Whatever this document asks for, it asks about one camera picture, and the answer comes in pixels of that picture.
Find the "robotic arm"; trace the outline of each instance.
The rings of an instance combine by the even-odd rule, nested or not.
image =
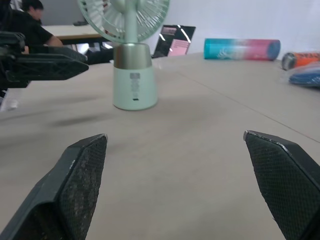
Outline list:
[[[25,36],[5,31],[10,0],[0,0],[0,88],[26,88],[31,81],[67,80],[89,69],[86,56],[67,47],[37,46],[25,50]]]

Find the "black shirt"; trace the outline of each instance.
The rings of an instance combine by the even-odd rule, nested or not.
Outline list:
[[[9,32],[22,33],[25,36],[25,45],[43,45],[53,36],[41,26],[29,13],[13,10]]]

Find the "fan stand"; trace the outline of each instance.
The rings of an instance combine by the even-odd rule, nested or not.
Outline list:
[[[125,43],[114,49],[113,105],[138,111],[157,104],[158,93],[150,49],[144,43]]]

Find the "orange can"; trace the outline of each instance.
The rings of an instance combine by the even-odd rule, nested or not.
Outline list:
[[[289,70],[318,61],[320,61],[320,52],[288,52],[282,58],[282,68]]]

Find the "gray table surface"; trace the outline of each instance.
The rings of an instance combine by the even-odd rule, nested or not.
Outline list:
[[[0,229],[64,149],[107,133],[88,240],[283,240],[259,192],[245,130],[320,156],[320,93],[281,81],[278,62],[154,60],[158,104],[112,105],[112,65],[33,82],[0,114]]]

